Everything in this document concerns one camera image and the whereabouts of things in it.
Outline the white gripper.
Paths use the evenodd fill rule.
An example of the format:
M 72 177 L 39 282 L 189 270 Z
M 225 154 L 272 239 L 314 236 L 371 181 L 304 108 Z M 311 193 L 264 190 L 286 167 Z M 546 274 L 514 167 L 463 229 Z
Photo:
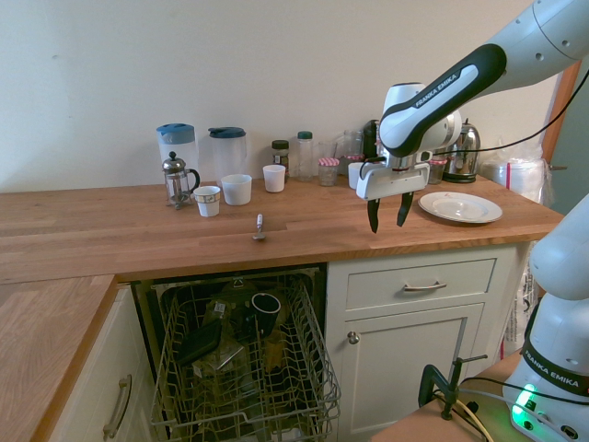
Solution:
M 378 211 L 381 198 L 401 195 L 397 226 L 402 227 L 410 212 L 414 192 L 428 183 L 430 165 L 412 157 L 368 158 L 361 166 L 356 185 L 356 195 L 367 202 L 367 215 L 371 231 L 379 226 Z

